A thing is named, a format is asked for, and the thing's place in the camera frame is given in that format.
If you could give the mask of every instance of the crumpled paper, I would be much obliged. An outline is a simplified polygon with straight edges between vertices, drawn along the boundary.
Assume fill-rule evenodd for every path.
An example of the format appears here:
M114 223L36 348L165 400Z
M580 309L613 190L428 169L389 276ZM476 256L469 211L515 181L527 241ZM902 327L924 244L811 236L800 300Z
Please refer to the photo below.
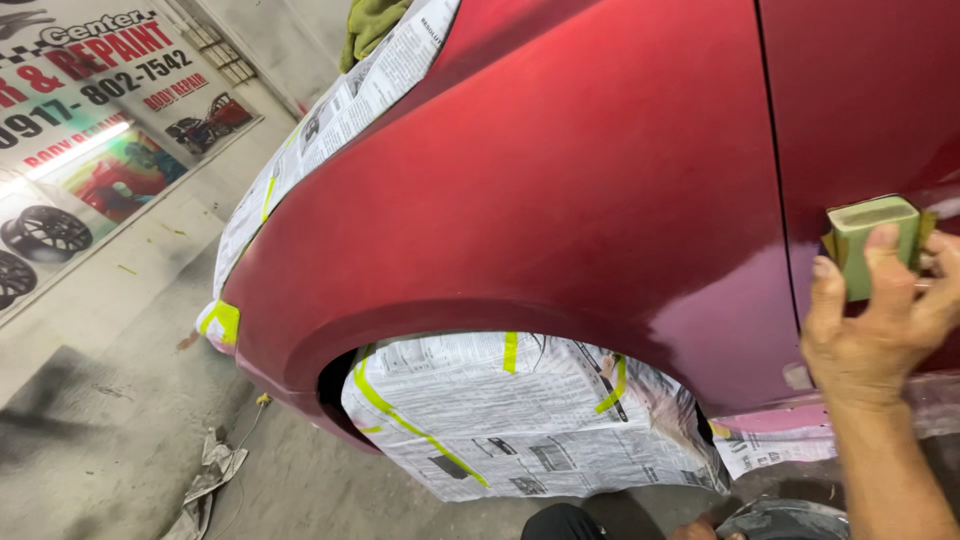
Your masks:
M231 450L226 444L217 441L213 428L207 431L204 439L204 466L190 484L183 499L180 517L160 540L200 540L206 534L210 523L210 510L213 506L213 490L227 483L236 475L240 465L247 458L244 449Z

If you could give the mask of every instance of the fluorescent light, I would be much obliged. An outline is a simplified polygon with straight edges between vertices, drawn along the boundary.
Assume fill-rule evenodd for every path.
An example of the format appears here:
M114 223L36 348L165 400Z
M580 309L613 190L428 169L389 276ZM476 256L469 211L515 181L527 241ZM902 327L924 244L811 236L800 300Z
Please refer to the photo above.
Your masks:
M84 142L78 144L77 146L74 146L73 148L71 148L70 150L67 150L66 152L60 154L59 156L56 156L52 160L49 160L43 163L41 166L37 167L36 169L27 171L27 174L25 176L30 180L38 180L54 172L55 170L63 167L70 161L82 158L84 155L88 154L91 150L96 150L98 146L124 133L129 128L130 128L130 123L128 122L120 122L115 126L110 126L109 128L106 128L105 130L94 135L88 140L85 140Z

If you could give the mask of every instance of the person's arm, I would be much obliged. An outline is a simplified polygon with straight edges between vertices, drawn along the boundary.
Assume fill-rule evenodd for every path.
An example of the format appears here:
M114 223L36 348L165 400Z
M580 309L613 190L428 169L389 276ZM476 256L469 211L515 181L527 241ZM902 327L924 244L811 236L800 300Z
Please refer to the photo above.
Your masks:
M814 260L801 350L836 432L853 539L960 540L900 396L910 372L960 322L960 238L931 236L925 247L943 277L924 283L917 299L917 279L897 259L898 231L871 232L864 255L873 293L859 317L843 316L846 284L837 267Z

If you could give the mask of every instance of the banner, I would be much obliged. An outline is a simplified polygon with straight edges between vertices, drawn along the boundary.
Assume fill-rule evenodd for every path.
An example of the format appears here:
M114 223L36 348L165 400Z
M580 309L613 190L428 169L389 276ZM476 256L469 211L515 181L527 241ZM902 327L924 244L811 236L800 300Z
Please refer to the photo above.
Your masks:
M0 0L0 313L252 119L146 4Z

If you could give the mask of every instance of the finger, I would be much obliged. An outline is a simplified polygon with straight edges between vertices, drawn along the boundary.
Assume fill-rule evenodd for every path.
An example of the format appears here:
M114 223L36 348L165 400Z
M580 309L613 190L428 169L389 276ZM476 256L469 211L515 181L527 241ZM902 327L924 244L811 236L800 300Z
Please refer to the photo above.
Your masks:
M960 307L960 238L934 231L924 247L947 275L931 285L917 303L916 313L924 324L954 326Z
M924 248L933 255L945 276L960 277L960 238L934 231Z
M942 278L944 270L937 262L937 258L929 253L920 253L920 269L933 275L934 278Z
M816 341L828 339L840 329L846 303L847 284L836 264L823 256L813 258L810 311L806 315L804 331Z
M871 293L864 320L901 324L913 309L915 279L897 257L899 235L900 225L884 223L874 227L867 237L863 257L870 270Z
M933 278L917 278L913 283L913 292L916 294L924 294L930 290L930 287L937 284L938 281L939 280L934 280Z

